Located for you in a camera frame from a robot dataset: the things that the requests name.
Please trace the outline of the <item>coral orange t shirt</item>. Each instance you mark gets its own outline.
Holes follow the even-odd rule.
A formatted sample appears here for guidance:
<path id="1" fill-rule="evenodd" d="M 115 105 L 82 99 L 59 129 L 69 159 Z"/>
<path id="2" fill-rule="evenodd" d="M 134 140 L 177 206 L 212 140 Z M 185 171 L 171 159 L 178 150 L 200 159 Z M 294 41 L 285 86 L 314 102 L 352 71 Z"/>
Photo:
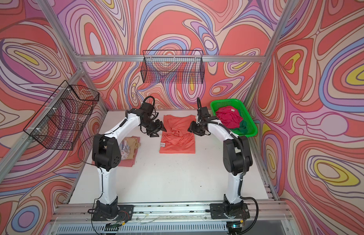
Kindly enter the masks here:
<path id="1" fill-rule="evenodd" d="M 194 115 L 175 117 L 165 115 L 163 124 L 166 132 L 162 133 L 160 154 L 195 154 L 195 135 L 188 131 Z"/>

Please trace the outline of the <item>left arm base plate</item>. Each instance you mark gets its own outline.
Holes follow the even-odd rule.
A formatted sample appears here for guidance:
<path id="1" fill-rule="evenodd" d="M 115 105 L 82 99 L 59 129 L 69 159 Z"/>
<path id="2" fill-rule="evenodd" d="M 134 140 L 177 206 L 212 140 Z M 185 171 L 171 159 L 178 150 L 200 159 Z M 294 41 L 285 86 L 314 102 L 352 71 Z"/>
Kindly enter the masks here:
<path id="1" fill-rule="evenodd" d="M 92 221 L 129 221 L 132 220 L 134 205 L 117 205 L 117 210 L 114 212 L 105 212 L 104 209 L 94 209 Z"/>

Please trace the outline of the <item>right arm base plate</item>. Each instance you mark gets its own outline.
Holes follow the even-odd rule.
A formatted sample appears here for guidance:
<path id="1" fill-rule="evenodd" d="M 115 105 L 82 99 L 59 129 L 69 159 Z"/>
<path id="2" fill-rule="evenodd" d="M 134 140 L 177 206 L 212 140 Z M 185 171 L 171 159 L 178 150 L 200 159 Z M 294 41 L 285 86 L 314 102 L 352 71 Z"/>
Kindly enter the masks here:
<path id="1" fill-rule="evenodd" d="M 243 219 L 250 218 L 247 204 L 241 201 L 240 203 L 230 204 L 212 203 L 210 204 L 209 212 L 212 219 Z"/>

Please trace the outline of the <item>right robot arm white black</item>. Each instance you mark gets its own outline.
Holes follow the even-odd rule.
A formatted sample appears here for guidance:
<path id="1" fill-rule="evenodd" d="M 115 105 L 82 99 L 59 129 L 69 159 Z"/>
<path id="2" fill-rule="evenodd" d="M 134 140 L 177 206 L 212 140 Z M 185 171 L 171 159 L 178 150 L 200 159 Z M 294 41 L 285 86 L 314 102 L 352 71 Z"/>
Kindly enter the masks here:
<path id="1" fill-rule="evenodd" d="M 229 173 L 228 188 L 222 203 L 210 204 L 212 219 L 240 219 L 250 218 L 250 212 L 245 201 L 255 204 L 255 220 L 259 216 L 259 204 L 253 197 L 242 196 L 244 176 L 253 165 L 249 140 L 246 136 L 236 136 L 225 127 L 216 116 L 211 116 L 207 107 L 203 107 L 197 99 L 197 120 L 192 121 L 188 132 L 197 136 L 213 135 L 223 145 L 223 164 Z"/>

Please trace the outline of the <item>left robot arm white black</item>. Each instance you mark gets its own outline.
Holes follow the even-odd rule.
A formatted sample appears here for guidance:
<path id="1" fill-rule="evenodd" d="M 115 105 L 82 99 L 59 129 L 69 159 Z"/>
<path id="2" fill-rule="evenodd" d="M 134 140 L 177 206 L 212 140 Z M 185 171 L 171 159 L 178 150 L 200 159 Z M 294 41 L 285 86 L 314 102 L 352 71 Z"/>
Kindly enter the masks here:
<path id="1" fill-rule="evenodd" d="M 145 128 L 144 133 L 150 138 L 159 137 L 159 132 L 166 129 L 155 110 L 155 98 L 146 97 L 140 108 L 132 108 L 125 112 L 125 117 L 111 130 L 93 137 L 92 160 L 101 176 L 100 189 L 102 195 L 97 199 L 95 211 L 109 218 L 119 214 L 118 196 L 115 191 L 116 169 L 122 160 L 119 145 L 133 129 Z"/>

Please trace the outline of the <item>green plastic basket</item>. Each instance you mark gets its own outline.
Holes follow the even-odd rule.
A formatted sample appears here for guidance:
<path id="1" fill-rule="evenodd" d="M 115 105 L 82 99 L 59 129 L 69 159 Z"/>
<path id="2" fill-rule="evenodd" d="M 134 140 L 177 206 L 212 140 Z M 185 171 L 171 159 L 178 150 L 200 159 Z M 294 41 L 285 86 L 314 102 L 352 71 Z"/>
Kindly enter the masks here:
<path id="1" fill-rule="evenodd" d="M 235 109 L 237 109 L 240 112 L 240 115 L 243 118 L 243 120 L 245 120 L 247 122 L 248 133 L 245 134 L 244 136 L 254 137 L 255 135 L 257 135 L 258 129 L 242 101 L 237 100 L 237 99 L 222 99 L 222 100 L 214 100 L 210 104 L 210 108 L 213 112 L 213 115 L 215 115 L 215 112 L 219 108 L 226 107 L 226 106 L 232 106 Z"/>

